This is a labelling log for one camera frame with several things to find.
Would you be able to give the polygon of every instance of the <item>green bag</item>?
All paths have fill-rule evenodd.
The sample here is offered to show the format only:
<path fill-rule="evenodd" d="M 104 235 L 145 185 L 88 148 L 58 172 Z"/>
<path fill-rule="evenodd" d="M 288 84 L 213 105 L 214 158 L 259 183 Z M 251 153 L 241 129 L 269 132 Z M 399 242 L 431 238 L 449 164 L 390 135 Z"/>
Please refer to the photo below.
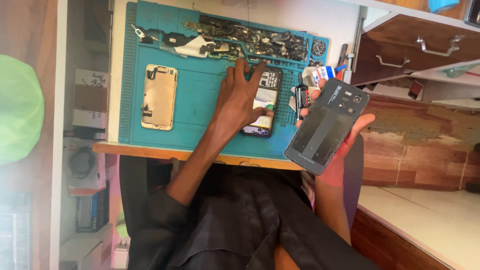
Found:
<path fill-rule="evenodd" d="M 45 112 L 34 69 L 0 54 L 0 165 L 28 155 L 40 138 Z"/>

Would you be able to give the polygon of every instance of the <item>metal handle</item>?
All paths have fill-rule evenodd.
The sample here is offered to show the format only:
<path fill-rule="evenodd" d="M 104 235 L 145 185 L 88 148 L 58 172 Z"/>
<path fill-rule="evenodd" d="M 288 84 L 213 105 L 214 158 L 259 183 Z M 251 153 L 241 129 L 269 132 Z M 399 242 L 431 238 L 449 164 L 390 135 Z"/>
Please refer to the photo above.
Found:
<path fill-rule="evenodd" d="M 417 43 L 421 44 L 421 50 L 423 52 L 431 53 L 431 54 L 435 54 L 435 55 L 440 55 L 440 56 L 450 56 L 450 54 L 452 54 L 452 52 L 460 49 L 459 47 L 455 46 L 455 43 L 457 41 L 461 41 L 464 37 L 465 36 L 455 36 L 455 37 L 453 37 L 450 40 L 450 49 L 448 49 L 448 51 L 446 53 L 427 50 L 427 48 L 425 46 L 425 40 L 423 40 L 423 38 L 421 38 L 421 37 L 417 38 Z"/>
<path fill-rule="evenodd" d="M 381 65 L 384 65 L 384 66 L 403 67 L 406 63 L 410 63 L 410 60 L 404 59 L 404 60 L 403 60 L 403 64 L 401 64 L 401 65 L 387 64 L 387 63 L 384 63 L 384 62 L 382 61 L 382 57 L 381 57 L 380 55 L 376 55 L 376 57 L 378 58 L 378 60 L 380 60 L 380 64 L 381 64 Z"/>

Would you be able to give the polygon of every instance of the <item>desk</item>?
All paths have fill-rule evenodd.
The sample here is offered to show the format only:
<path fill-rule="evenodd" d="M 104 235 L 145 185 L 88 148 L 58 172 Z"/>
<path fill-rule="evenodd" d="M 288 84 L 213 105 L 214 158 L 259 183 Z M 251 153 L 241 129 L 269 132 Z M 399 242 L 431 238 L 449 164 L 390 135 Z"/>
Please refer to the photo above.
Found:
<path fill-rule="evenodd" d="M 125 33 L 125 12 L 127 0 L 115 1 L 112 54 L 111 83 L 108 103 L 107 141 L 96 143 L 95 152 L 110 154 L 143 156 L 152 158 L 186 160 L 190 152 L 157 147 L 142 147 L 118 143 L 121 77 L 123 63 L 123 43 Z M 161 4 L 192 9 L 193 1 L 159 0 Z M 351 50 L 357 23 L 359 6 L 328 0 L 278 1 L 278 0 L 197 0 L 194 8 L 204 13 L 231 17 L 260 24 L 273 25 L 330 39 L 327 65 L 335 66 L 341 46 L 349 44 Z M 285 160 L 266 160 L 220 155 L 217 162 L 231 165 L 250 165 L 268 168 L 300 170 L 301 167 Z"/>

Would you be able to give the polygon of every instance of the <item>opened smartphone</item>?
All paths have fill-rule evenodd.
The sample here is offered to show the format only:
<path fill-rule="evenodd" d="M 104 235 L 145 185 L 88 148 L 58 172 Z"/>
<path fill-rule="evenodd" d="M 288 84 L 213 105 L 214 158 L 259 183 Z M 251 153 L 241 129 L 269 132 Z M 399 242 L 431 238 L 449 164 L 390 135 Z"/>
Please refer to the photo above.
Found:
<path fill-rule="evenodd" d="M 145 70 L 142 127 L 173 128 L 178 72 L 174 68 L 150 64 Z"/>
<path fill-rule="evenodd" d="M 253 74 L 256 66 L 250 71 Z M 253 108 L 265 107 L 275 111 L 282 87 L 283 71 L 280 68 L 266 66 L 258 83 L 258 90 L 253 100 Z M 273 117 L 260 116 L 257 121 L 244 127 L 240 132 L 244 135 L 269 138 L 272 136 Z"/>
<path fill-rule="evenodd" d="M 315 175 L 322 174 L 369 99 L 354 86 L 328 79 L 285 150 L 285 157 Z"/>

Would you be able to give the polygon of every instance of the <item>cloth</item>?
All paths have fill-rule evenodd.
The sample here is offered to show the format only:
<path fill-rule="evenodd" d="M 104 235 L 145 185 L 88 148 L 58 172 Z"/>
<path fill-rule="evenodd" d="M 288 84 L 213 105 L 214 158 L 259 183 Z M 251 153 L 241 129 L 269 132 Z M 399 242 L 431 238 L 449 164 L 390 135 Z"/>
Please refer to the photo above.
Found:
<path fill-rule="evenodd" d="M 276 243 L 302 270 L 378 269 L 315 216 L 301 186 L 299 172 L 214 164 L 189 208 L 157 190 L 129 232 L 129 269 L 273 270 Z"/>

